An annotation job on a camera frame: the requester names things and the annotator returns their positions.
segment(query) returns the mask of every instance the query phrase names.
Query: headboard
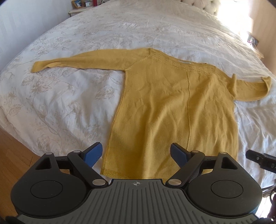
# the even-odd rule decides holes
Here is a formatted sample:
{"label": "headboard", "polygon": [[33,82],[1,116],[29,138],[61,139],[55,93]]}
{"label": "headboard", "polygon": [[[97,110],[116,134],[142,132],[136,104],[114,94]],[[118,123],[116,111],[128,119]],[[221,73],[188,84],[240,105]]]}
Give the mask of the headboard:
{"label": "headboard", "polygon": [[212,15],[217,15],[220,0],[180,0],[188,5],[198,7]]}

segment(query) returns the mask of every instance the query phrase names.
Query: bed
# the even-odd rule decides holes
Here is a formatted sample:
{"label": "bed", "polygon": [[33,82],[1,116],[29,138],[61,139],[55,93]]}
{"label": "bed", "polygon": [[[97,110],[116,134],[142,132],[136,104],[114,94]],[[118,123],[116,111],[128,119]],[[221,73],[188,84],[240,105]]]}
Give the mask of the bed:
{"label": "bed", "polygon": [[[141,47],[212,64],[229,76],[237,74],[239,79],[272,77],[269,95],[255,102],[235,102],[235,116],[238,162],[261,187],[273,185],[275,174],[246,160],[245,152],[251,149],[275,155],[276,77],[214,15],[175,0],[111,0],[40,36],[0,75],[0,125],[37,155],[49,151],[66,155],[95,142],[101,142],[105,149],[124,73],[75,68],[47,68],[37,73],[30,70],[38,60],[97,49]],[[101,164],[102,159],[94,166],[97,172]]]}

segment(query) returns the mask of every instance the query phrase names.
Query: circular base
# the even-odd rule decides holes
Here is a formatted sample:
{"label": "circular base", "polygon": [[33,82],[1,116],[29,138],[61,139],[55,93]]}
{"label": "circular base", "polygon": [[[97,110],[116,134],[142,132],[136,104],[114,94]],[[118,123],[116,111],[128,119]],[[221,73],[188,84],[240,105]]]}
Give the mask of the circular base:
{"label": "circular base", "polygon": [[211,190],[221,198],[236,198],[243,192],[242,186],[231,180],[219,180],[211,185]]}
{"label": "circular base", "polygon": [[31,193],[37,198],[53,198],[62,192],[62,185],[53,180],[44,180],[31,187]]}

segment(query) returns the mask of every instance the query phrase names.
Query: yellow sweater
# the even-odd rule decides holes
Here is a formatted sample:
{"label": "yellow sweater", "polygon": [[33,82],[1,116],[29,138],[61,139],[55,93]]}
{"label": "yellow sweater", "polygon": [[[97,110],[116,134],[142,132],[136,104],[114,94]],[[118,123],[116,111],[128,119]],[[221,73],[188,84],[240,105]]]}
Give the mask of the yellow sweater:
{"label": "yellow sweater", "polygon": [[112,178],[162,178],[179,167],[170,145],[215,156],[238,152],[234,100],[265,97],[271,78],[261,82],[228,77],[215,66],[187,62],[155,49],[96,50],[70,58],[36,62],[46,67],[122,70],[124,90],[113,120],[101,174]]}

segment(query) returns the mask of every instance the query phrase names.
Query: sweater seam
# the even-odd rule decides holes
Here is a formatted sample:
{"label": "sweater seam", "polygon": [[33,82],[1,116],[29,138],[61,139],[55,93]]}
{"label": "sweater seam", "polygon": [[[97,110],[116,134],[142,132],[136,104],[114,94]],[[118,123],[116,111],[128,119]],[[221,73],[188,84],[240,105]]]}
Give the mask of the sweater seam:
{"label": "sweater seam", "polygon": [[136,63],[139,63],[139,62],[144,61],[144,60],[147,59],[149,56],[150,56],[150,55],[148,55],[148,56],[146,56],[146,57],[144,57],[144,58],[142,58],[142,59],[140,59],[140,60],[134,62],[131,66],[127,67],[124,71],[128,71],[128,70],[131,69],[131,67],[134,66]]}
{"label": "sweater seam", "polygon": [[112,121],[112,125],[111,125],[111,128],[110,128],[110,134],[109,134],[109,138],[108,138],[108,142],[107,142],[107,148],[106,148],[106,152],[103,156],[103,165],[102,165],[102,169],[101,169],[101,173],[103,172],[103,170],[105,169],[105,164],[106,164],[106,157],[107,157],[107,154],[109,152],[109,149],[110,149],[110,139],[111,139],[111,135],[112,135],[112,130],[113,130],[113,127],[114,127],[114,124],[115,124],[115,121],[116,121],[116,117],[119,113],[119,110],[120,110],[120,107],[121,107],[121,104],[122,104],[122,101],[123,101],[123,98],[126,94],[126,79],[127,79],[127,74],[126,74],[126,71],[125,71],[125,79],[124,79],[124,85],[123,85],[123,93],[122,93],[122,96],[120,98],[120,102],[119,102],[119,105],[118,105],[118,108],[116,109],[116,113],[115,113],[115,116],[113,118],[113,121]]}
{"label": "sweater seam", "polygon": [[187,112],[188,112],[188,124],[189,124],[189,136],[188,136],[188,142],[187,142],[187,150],[189,150],[189,144],[190,144],[190,139],[191,139],[191,119],[190,119],[190,96],[191,96],[191,91],[190,91],[190,77],[189,73],[187,72],[187,77],[188,77],[188,101],[187,101]]}
{"label": "sweater seam", "polygon": [[232,99],[232,102],[234,102],[235,97],[230,93],[230,91],[229,91],[229,89],[228,89],[228,84],[229,84],[229,81],[230,81],[231,79],[232,79],[232,78],[227,79],[226,84],[225,84],[225,82],[224,82],[223,80],[221,80],[221,77],[220,77],[220,82],[222,82],[222,86],[223,86],[224,88],[226,88],[226,91],[227,91],[227,93],[229,93],[230,98]]}

